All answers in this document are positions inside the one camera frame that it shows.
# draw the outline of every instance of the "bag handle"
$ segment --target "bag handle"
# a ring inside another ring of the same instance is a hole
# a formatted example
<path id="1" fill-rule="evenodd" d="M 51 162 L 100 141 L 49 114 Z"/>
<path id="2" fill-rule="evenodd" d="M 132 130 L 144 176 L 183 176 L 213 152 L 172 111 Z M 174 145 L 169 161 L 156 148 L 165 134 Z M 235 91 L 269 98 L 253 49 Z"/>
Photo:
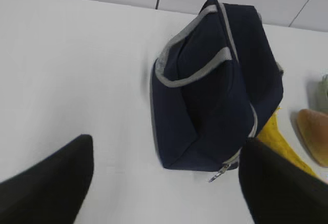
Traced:
<path id="1" fill-rule="evenodd" d="M 188 85 L 192 82 L 195 82 L 207 74 L 209 74 L 213 69 L 219 66 L 226 60 L 232 60 L 232 56 L 230 53 L 230 49 L 228 47 L 222 48 L 203 68 L 196 71 L 194 74 L 187 78 L 179 79 L 179 80 L 169 80 L 164 76 L 164 69 L 166 67 L 170 49 L 173 45 L 185 39 L 201 22 L 201 20 L 208 15 L 209 13 L 216 13 L 218 10 L 216 5 L 209 5 L 204 8 L 200 14 L 193 19 L 180 33 L 174 36 L 164 47 L 161 52 L 159 58 L 155 63 L 155 74 L 160 82 L 162 82 L 165 86 L 170 88 L 182 87 Z"/>

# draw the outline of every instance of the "tan shoe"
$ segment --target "tan shoe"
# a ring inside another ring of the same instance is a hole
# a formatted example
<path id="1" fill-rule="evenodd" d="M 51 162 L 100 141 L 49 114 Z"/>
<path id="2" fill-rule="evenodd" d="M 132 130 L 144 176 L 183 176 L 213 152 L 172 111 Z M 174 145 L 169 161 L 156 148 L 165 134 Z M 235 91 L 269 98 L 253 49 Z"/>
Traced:
<path id="1" fill-rule="evenodd" d="M 303 109 L 298 112 L 297 125 L 313 158 L 321 166 L 328 167 L 328 116 Z"/>

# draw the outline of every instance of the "green object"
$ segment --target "green object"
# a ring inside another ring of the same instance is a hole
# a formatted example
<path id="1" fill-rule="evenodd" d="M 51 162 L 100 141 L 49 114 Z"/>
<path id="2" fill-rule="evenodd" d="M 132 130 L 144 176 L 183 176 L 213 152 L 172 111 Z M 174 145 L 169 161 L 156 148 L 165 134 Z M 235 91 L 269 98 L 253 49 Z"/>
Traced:
<path id="1" fill-rule="evenodd" d="M 318 85 L 317 102 L 321 112 L 328 114 L 328 74 L 326 74 Z"/>

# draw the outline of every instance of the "zipper pull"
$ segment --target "zipper pull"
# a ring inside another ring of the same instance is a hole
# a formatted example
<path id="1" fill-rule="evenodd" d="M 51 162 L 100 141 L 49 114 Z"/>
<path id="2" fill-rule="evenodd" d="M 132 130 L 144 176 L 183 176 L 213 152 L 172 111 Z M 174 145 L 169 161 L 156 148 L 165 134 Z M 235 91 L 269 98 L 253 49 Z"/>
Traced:
<path id="1" fill-rule="evenodd" d="M 209 183 L 213 182 L 214 180 L 216 180 L 217 177 L 219 177 L 221 174 L 224 174 L 226 172 L 226 170 L 228 170 L 230 168 L 231 164 L 226 164 L 224 165 L 218 172 L 216 175 L 214 175 L 210 180 Z"/>

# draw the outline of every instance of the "bag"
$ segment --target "bag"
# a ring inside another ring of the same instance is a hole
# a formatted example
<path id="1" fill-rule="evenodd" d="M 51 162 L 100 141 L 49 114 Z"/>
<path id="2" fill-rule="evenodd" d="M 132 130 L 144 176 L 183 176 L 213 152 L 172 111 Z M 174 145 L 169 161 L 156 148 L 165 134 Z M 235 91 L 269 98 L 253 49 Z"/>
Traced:
<path id="1" fill-rule="evenodd" d="M 152 125 L 163 167 L 218 175 L 236 168 L 243 143 L 282 93 L 255 8 L 207 0 L 153 66 Z"/>

